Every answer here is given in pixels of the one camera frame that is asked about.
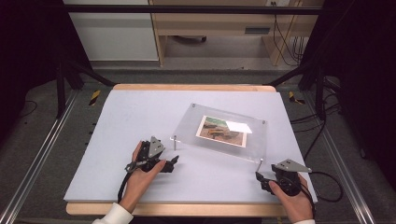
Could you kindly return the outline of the white cabinet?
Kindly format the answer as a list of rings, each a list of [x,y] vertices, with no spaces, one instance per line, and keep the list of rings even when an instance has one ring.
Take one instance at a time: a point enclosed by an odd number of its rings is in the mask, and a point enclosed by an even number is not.
[[[157,61],[149,13],[70,13],[90,61]]]

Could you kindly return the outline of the white table mat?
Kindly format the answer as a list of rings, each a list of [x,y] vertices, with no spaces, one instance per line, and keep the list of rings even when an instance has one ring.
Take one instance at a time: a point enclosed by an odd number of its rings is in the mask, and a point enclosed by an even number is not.
[[[265,120],[264,163],[174,144],[173,133],[191,104]],[[165,159],[179,160],[172,173],[157,175],[145,203],[273,203],[276,197],[262,189],[255,173],[270,172],[285,159],[303,160],[277,92],[112,91],[65,200],[116,201],[137,143],[151,136],[161,139]]]

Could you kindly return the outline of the wooden table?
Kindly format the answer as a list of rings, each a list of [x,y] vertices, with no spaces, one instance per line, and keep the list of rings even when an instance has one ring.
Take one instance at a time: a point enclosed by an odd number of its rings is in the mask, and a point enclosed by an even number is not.
[[[119,84],[112,91],[277,92],[274,88],[268,86],[166,84]],[[273,175],[271,170],[264,173],[267,177]],[[115,201],[66,202],[66,211],[70,215],[104,215]],[[278,199],[273,203],[145,203],[141,199],[134,212],[138,216],[145,217],[282,217],[285,214],[285,210]]]

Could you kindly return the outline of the clear acrylic photo frame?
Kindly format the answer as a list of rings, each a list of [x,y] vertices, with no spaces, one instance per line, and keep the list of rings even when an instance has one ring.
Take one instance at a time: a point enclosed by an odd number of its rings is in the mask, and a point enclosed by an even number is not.
[[[197,137],[196,132],[203,116],[246,123],[252,131],[247,136],[247,145],[236,147]],[[211,150],[220,155],[260,164],[266,161],[267,121],[205,105],[190,104],[171,134],[171,140],[194,148]]]

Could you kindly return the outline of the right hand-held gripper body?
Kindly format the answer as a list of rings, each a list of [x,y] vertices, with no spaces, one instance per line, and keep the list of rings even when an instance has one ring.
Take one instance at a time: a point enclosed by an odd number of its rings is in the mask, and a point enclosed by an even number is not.
[[[281,189],[289,196],[296,196],[301,191],[301,181],[298,173],[311,173],[312,169],[291,159],[286,159],[273,164],[272,171],[275,173],[276,182]]]

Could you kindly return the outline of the black horizontal bar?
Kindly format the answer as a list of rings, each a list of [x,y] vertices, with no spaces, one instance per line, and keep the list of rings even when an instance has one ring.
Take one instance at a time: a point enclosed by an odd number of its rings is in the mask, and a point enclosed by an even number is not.
[[[222,7],[145,5],[65,5],[68,12],[81,13],[177,13],[177,14],[265,14],[320,15],[320,7]]]

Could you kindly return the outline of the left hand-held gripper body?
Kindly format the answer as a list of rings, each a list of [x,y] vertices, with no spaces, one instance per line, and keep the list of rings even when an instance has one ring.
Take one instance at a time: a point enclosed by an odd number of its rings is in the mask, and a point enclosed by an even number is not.
[[[149,172],[158,162],[160,156],[165,150],[164,145],[155,136],[152,136],[149,141],[143,141],[136,158],[126,165],[125,171],[132,173],[137,168],[144,172]]]

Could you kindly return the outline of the black metal stand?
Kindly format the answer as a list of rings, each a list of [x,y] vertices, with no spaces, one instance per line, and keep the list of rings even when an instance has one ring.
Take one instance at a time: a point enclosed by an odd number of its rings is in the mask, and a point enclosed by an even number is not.
[[[323,100],[323,89],[324,89],[324,70],[320,65],[308,62],[305,64],[301,64],[295,69],[289,71],[286,75],[279,77],[268,83],[268,86],[277,87],[281,83],[291,79],[292,77],[296,77],[298,75],[302,75],[298,88],[301,91],[307,91],[312,87],[313,84],[316,84],[315,88],[315,112],[321,120],[326,119],[325,109],[324,109],[324,100]]]
[[[66,107],[64,82],[67,81],[73,90],[81,90],[84,82],[80,74],[88,75],[89,77],[99,81],[100,83],[114,87],[116,82],[113,82],[105,77],[95,73],[91,68],[83,66],[74,61],[61,62],[56,68],[56,84],[57,84],[57,100],[58,112],[56,118],[58,119],[64,112]]]

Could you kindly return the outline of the light wooden desk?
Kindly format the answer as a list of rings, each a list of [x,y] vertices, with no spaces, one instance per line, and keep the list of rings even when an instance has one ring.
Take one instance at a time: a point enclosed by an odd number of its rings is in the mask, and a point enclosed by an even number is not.
[[[324,0],[148,0],[152,6],[322,7]],[[262,38],[273,65],[293,37],[308,38],[316,15],[176,14],[151,15],[156,36],[245,35]]]

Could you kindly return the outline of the black curtain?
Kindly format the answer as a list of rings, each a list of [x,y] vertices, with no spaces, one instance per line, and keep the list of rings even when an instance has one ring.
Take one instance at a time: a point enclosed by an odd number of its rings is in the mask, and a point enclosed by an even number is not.
[[[340,81],[360,146],[396,188],[396,0],[324,0],[304,59]]]
[[[27,92],[56,78],[53,35],[68,60],[89,68],[88,56],[64,0],[0,0],[0,141],[11,131]]]

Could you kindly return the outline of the person's right hand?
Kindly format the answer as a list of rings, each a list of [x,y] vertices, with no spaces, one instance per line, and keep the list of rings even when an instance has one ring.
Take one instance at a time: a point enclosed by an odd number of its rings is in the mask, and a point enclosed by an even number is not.
[[[292,224],[301,220],[314,219],[311,202],[302,192],[296,196],[289,196],[276,182],[270,181],[269,186],[285,208]]]

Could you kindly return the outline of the yellow clamp left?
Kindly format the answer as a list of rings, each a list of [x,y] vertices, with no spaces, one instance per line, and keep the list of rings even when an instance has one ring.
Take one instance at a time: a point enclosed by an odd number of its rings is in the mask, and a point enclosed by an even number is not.
[[[100,90],[96,90],[96,91],[93,92],[92,98],[91,98],[91,100],[89,102],[89,105],[95,105],[100,92],[101,92]]]

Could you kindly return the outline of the person's left hand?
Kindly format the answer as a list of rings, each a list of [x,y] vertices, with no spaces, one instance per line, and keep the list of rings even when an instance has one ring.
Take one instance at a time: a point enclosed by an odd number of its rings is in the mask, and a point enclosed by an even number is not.
[[[151,182],[164,166],[165,161],[159,161],[149,172],[136,169],[126,183],[126,189],[119,205],[129,213],[132,213]]]

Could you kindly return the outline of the silver metal floor rail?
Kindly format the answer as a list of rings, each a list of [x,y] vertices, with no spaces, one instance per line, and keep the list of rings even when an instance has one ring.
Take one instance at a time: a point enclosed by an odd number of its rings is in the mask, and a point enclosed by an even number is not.
[[[334,96],[330,94],[326,95],[324,98],[324,109],[325,115],[327,116],[326,110],[332,105],[335,105],[337,101]],[[322,131],[320,134],[321,142],[326,149],[329,159],[332,163],[332,168],[336,173],[336,179],[341,185],[343,192],[343,197],[340,199],[336,205],[341,207],[341,203],[345,202],[348,205],[348,209],[351,210],[356,219],[360,224],[375,224],[375,219],[369,209],[366,201],[364,200],[356,181],[354,180],[352,173],[350,173],[347,164],[343,160],[338,148],[331,136],[331,132],[327,128],[327,124],[330,121],[326,117],[322,122]]]
[[[12,224],[78,98],[70,91],[65,112],[57,119],[50,101],[28,98],[22,116],[0,145],[0,224]]]

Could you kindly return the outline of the painted landscape picture print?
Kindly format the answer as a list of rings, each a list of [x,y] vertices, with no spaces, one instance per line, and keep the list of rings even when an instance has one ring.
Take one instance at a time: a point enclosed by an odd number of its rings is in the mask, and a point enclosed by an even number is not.
[[[251,133],[246,123],[203,116],[196,136],[222,144],[245,147],[248,135]]]

